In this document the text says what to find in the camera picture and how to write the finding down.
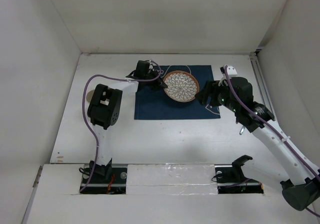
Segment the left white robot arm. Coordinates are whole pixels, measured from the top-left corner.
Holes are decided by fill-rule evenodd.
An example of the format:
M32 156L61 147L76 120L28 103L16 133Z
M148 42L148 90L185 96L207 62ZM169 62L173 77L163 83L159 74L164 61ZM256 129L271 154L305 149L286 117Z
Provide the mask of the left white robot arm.
M146 86L156 90L166 88L161 78L162 70L153 60L140 60L136 68L123 79L96 74L87 81L82 96L82 116L96 141L94 159L90 161L90 176L95 176L100 182L107 182L112 175L112 152L110 127L116 124L122 100L137 93ZM89 83L96 77L113 80L115 83L107 86L98 84L85 111L85 97Z

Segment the beige ceramic cup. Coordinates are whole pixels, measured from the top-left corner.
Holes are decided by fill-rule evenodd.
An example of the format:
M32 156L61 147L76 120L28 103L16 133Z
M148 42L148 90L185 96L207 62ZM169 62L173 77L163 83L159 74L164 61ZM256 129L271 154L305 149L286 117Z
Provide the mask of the beige ceramic cup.
M86 99L86 101L87 101L88 103L91 102L94 92L95 92L94 90L91 90L91 91L89 91L89 92L86 94L85 99Z

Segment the floral orange-rimmed plate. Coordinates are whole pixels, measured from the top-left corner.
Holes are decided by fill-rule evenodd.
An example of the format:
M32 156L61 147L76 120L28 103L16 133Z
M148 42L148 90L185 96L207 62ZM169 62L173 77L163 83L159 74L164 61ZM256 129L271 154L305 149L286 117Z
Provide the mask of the floral orange-rimmed plate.
M163 78L167 88L165 94L172 100L180 103L191 102L199 92L199 83L190 73L184 71L172 71Z

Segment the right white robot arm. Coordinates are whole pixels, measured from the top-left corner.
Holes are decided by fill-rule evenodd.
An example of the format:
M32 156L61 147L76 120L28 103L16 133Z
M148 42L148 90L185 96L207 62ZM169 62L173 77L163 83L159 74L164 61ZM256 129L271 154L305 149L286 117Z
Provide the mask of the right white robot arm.
M231 175L236 181L254 179L273 187L298 211L307 209L320 197L319 167L294 145L274 114L254 101L253 87L247 79L207 81L195 98L201 105L224 106L233 112L236 122L260 140L282 166L281 170L275 170L243 155L231 164Z

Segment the blue whale cloth napkin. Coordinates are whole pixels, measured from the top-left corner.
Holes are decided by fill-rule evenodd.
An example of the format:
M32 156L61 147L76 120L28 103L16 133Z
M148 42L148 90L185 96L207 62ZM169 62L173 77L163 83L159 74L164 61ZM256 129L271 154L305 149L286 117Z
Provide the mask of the blue whale cloth napkin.
M162 65L162 77L172 71L181 70L190 73L204 88L206 81L213 80L210 65ZM145 87L135 94L134 118L136 120L192 120L219 119L218 107L209 104L202 106L197 100L181 103L169 98L163 89L153 91Z

